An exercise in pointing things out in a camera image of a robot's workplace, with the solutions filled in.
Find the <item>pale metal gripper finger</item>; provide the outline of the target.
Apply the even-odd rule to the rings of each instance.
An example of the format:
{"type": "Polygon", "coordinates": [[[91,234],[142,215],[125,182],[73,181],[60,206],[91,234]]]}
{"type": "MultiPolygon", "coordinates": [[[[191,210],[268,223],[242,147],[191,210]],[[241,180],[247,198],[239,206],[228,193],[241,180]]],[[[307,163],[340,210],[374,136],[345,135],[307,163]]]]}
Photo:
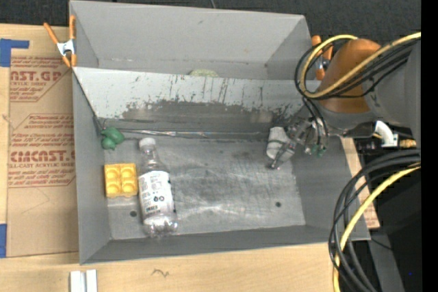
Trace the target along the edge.
{"type": "Polygon", "coordinates": [[[295,150],[291,148],[281,149],[275,157],[275,169],[279,169],[284,163],[288,162],[294,156],[295,150]]]}
{"type": "Polygon", "coordinates": [[[286,156],[288,149],[289,149],[289,144],[283,144],[276,151],[275,155],[272,156],[272,160],[271,160],[268,168],[269,169],[278,169],[285,162],[284,158],[286,156]]]}

